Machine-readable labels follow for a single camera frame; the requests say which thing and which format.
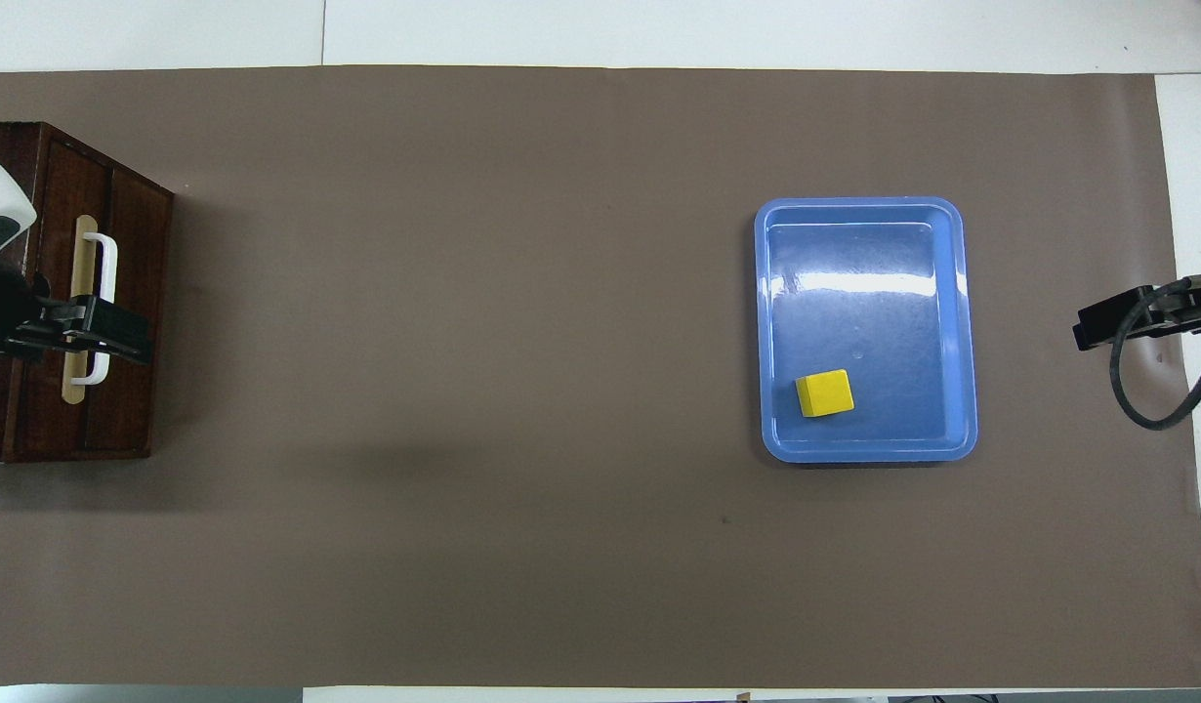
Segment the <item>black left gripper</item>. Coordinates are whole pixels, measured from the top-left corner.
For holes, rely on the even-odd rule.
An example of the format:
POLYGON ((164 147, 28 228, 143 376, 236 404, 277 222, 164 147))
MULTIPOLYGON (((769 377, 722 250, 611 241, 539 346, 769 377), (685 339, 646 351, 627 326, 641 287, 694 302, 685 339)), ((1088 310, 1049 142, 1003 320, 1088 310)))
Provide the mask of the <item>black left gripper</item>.
POLYGON ((110 355, 151 364, 150 320, 97 294, 50 299, 52 285, 37 274, 0 269, 0 355, 42 357, 64 351, 64 340, 97 340, 110 355))

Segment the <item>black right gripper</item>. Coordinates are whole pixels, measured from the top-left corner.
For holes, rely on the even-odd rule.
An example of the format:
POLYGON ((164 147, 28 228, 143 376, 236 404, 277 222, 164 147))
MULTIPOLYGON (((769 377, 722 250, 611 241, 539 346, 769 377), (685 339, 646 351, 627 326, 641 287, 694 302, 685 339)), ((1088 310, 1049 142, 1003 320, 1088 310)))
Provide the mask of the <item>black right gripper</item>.
MULTIPOLYGON (((1113 342, 1127 315, 1154 292, 1153 285, 1135 286, 1077 311, 1072 336, 1078 352, 1113 342)), ((1166 286, 1166 294, 1146 306, 1127 339, 1163 338, 1201 333, 1201 278, 1181 278, 1166 286)))

